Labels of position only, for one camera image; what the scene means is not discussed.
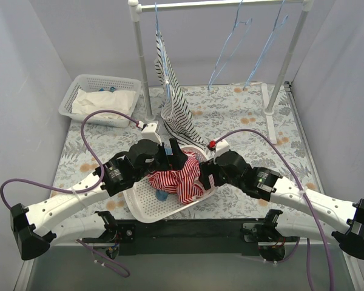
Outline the red white striped tank top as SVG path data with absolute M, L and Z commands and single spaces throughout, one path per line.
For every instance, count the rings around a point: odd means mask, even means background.
M 180 203 L 188 205 L 204 196 L 204 188 L 196 183 L 200 175 L 196 153 L 183 152 L 187 155 L 187 161 L 182 170 L 157 171 L 148 175 L 148 179 L 156 190 L 175 194 Z

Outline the blue garment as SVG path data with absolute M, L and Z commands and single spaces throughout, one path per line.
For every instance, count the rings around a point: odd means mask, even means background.
M 162 191 L 162 190 L 157 190 L 155 193 L 157 200 L 162 201 L 162 202 L 167 200 L 168 195 L 169 194 L 167 192 Z

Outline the white oval perforated basket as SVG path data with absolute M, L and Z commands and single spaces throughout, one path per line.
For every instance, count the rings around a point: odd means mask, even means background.
M 181 149 L 182 151 L 196 153 L 199 163 L 209 159 L 202 149 L 194 145 L 184 145 Z M 169 194 L 167 200 L 162 202 L 157 200 L 155 196 L 157 190 L 150 185 L 147 175 L 141 181 L 136 182 L 131 189 L 125 190 L 123 193 L 126 204 L 135 219 L 144 223 L 153 223 L 196 205 L 198 202 L 211 197 L 216 190 L 215 186 L 210 190 L 204 190 L 203 197 L 196 199 L 188 205 L 180 203 L 175 194 Z

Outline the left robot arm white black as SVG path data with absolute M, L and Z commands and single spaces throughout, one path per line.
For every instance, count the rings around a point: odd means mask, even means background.
M 131 189 L 153 172 L 183 169 L 187 155 L 175 139 L 170 139 L 170 145 L 172 153 L 168 155 L 163 143 L 141 139 L 128 151 L 117 153 L 96 168 L 68 193 L 30 206 L 16 204 L 11 207 L 11 228 L 22 260 L 43 255 L 60 239 L 130 242 L 126 231 L 133 230 L 134 226 L 118 224 L 110 212 L 96 212 L 80 220 L 71 219 L 71 216 L 96 202 Z

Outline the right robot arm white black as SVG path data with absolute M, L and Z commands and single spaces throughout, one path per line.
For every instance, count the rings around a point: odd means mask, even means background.
M 200 163 L 199 181 L 208 189 L 232 185 L 251 198 L 290 207 L 311 217 L 311 222 L 286 222 L 279 217 L 262 226 L 263 236 L 276 241 L 298 236 L 337 244 L 342 251 L 364 260 L 364 199 L 357 202 L 301 189 L 290 179 L 265 167 L 253 167 L 235 151 Z

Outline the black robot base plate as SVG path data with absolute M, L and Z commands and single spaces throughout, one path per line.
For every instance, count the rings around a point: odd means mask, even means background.
M 280 235 L 264 218 L 168 219 L 143 223 L 107 219 L 106 231 L 86 242 L 119 245 L 120 255 L 237 253 L 258 256 L 264 246 L 283 247 Z

